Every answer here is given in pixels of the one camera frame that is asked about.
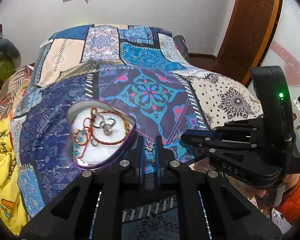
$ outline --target blue bead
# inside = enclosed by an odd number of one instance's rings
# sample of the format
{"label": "blue bead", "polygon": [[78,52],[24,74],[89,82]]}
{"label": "blue bead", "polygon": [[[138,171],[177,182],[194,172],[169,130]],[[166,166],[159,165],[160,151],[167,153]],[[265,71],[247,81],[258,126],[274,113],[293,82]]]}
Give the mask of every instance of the blue bead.
{"label": "blue bead", "polygon": [[73,154],[74,156],[78,156],[78,155],[79,155],[79,152],[78,152],[78,151],[73,151],[72,154]]}

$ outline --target pink heart wall sticker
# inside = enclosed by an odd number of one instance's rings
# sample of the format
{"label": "pink heart wall sticker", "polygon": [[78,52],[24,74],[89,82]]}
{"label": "pink heart wall sticker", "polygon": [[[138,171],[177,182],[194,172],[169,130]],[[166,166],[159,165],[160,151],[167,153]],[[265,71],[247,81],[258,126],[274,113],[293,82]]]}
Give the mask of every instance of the pink heart wall sticker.
{"label": "pink heart wall sticker", "polygon": [[300,86],[300,73],[295,70],[294,65],[291,63],[286,63],[284,65],[284,75],[287,80],[287,84],[290,87]]}

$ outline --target blue patterned blanket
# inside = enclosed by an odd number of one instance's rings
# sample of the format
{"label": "blue patterned blanket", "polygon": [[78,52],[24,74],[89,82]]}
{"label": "blue patterned blanket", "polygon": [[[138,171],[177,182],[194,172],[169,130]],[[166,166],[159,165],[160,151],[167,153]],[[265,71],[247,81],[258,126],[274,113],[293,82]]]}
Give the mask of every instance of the blue patterned blanket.
{"label": "blue patterned blanket", "polygon": [[[87,82],[91,74],[93,81]],[[162,136],[177,160],[191,163],[202,152],[181,147],[180,133],[262,112],[238,82],[189,65],[169,31],[94,24],[55,33],[40,48],[11,122],[18,185],[30,217],[80,174],[65,154],[70,134],[66,112],[75,102],[91,98],[135,117],[137,132],[145,137],[145,172],[154,171],[155,136]],[[153,203],[150,215],[140,219],[130,220],[132,211],[126,211],[122,238],[178,239],[177,202],[164,210],[163,201],[159,212]]]}

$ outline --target white foam insert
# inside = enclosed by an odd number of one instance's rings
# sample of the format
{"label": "white foam insert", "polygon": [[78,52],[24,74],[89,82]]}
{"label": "white foam insert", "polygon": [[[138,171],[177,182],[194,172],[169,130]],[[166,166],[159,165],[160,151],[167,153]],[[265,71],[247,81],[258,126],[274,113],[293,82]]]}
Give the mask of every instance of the white foam insert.
{"label": "white foam insert", "polygon": [[[90,109],[91,108],[87,108],[87,109],[81,111],[76,116],[76,118],[74,119],[74,121],[72,123],[72,127],[71,127],[73,132],[76,129],[82,130],[83,120],[86,117],[90,117]],[[105,111],[105,109],[102,109],[101,107],[98,107],[98,111],[99,112]],[[101,114],[101,115],[105,119],[108,119],[108,118],[115,119],[116,123],[115,123],[114,127],[112,127],[113,134],[110,135],[110,136],[107,136],[107,135],[104,134],[102,129],[94,128],[94,131],[93,131],[94,136],[98,140],[104,141],[104,142],[116,142],[116,141],[120,141],[121,139],[123,139],[124,135],[125,135],[125,129],[124,129],[124,123],[123,123],[123,120],[121,119],[121,117],[119,117],[116,114],[111,114],[111,113],[106,113],[106,114]],[[102,119],[97,116],[96,121],[95,121],[95,125],[99,126],[101,120]],[[129,120],[127,120],[127,121],[130,125],[130,130],[131,130],[133,125],[129,122]],[[90,124],[90,121],[87,120],[85,125],[88,126],[89,124]],[[87,146],[87,149],[84,153],[84,156],[81,159],[78,159],[78,163],[82,166],[86,166],[85,163],[98,164],[98,163],[104,162],[105,160],[110,158],[123,143],[124,142],[116,144],[116,145],[98,144],[97,146],[94,147],[89,142],[88,146]],[[84,150],[84,146],[79,146],[79,148],[77,150],[81,154],[82,151]]]}

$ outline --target metal screw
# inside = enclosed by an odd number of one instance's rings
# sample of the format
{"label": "metal screw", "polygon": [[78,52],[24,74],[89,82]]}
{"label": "metal screw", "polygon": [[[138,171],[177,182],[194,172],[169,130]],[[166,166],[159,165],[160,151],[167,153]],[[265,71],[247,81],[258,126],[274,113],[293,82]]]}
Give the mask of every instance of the metal screw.
{"label": "metal screw", "polygon": [[208,176],[210,178],[216,178],[216,177],[218,177],[218,173],[216,171],[209,171]]}
{"label": "metal screw", "polygon": [[179,166],[180,166],[180,162],[178,162],[178,161],[171,161],[171,162],[170,162],[170,165],[171,165],[172,167],[176,168],[176,167],[179,167]]}
{"label": "metal screw", "polygon": [[122,167],[127,167],[130,164],[130,162],[128,160],[122,160],[119,162],[119,164]]}
{"label": "metal screw", "polygon": [[92,171],[86,170],[82,173],[82,177],[88,178],[92,175]]}

